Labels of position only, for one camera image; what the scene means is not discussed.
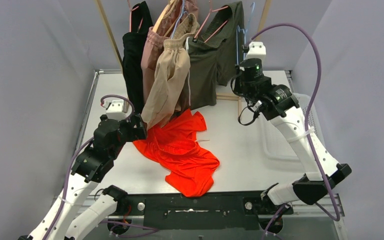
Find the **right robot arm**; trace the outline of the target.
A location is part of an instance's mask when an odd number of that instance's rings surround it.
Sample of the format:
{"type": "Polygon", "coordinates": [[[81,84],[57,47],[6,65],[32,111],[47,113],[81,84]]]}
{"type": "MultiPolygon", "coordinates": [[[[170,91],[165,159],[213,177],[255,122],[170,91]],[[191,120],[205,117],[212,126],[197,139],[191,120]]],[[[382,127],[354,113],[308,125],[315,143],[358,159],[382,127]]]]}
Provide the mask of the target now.
{"type": "Polygon", "coordinates": [[[284,84],[273,84],[265,76],[262,60],[249,58],[235,66],[230,84],[235,95],[245,98],[253,119],[263,115],[285,138],[298,157],[304,174],[300,179],[275,184],[262,194],[261,207],[275,213],[282,204],[302,201],[313,205],[352,173],[347,163],[339,163],[305,122],[299,101],[284,84]]]}

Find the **light blue wire hanger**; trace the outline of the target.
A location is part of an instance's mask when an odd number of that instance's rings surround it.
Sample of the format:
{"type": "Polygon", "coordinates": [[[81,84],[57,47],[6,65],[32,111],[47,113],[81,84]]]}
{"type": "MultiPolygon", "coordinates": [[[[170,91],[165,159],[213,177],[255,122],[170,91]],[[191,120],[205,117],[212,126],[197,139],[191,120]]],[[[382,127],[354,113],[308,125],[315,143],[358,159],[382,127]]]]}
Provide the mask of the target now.
{"type": "Polygon", "coordinates": [[[250,5],[251,11],[250,11],[248,20],[247,20],[246,24],[244,25],[244,27],[241,28],[239,25],[236,26],[236,35],[235,35],[235,38],[236,38],[236,64],[239,64],[240,60],[241,59],[243,60],[246,56],[246,54],[243,53],[242,47],[240,45],[240,37],[244,43],[247,41],[248,29],[251,25],[251,20],[252,20],[253,15],[254,15],[255,5],[256,5],[255,2],[252,2],[252,4],[250,5]]]}

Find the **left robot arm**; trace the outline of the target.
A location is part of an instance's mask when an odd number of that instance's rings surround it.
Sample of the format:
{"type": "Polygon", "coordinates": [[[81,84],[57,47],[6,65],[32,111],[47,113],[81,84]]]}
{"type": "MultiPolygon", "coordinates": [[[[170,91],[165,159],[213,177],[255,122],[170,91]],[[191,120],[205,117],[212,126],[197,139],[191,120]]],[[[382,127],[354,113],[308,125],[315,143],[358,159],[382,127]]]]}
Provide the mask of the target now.
{"type": "Polygon", "coordinates": [[[114,166],[126,143],[144,140],[146,127],[139,113],[128,119],[110,119],[103,114],[93,133],[73,156],[73,166],[65,178],[63,190],[48,213],[21,240],[82,240],[105,218],[129,209],[127,192],[110,185],[82,213],[79,209],[91,192],[114,166]]]}

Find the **orange shorts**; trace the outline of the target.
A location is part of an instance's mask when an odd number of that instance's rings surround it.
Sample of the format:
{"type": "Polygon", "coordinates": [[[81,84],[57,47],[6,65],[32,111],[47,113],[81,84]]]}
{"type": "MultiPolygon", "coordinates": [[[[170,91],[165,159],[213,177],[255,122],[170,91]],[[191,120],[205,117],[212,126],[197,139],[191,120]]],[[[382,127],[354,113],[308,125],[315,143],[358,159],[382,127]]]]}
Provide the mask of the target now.
{"type": "Polygon", "coordinates": [[[186,110],[164,126],[153,126],[145,140],[133,145],[170,171],[165,177],[169,185],[186,197],[201,197],[213,186],[213,173],[220,166],[219,159],[198,142],[197,133],[206,130],[204,116],[186,110]]]}

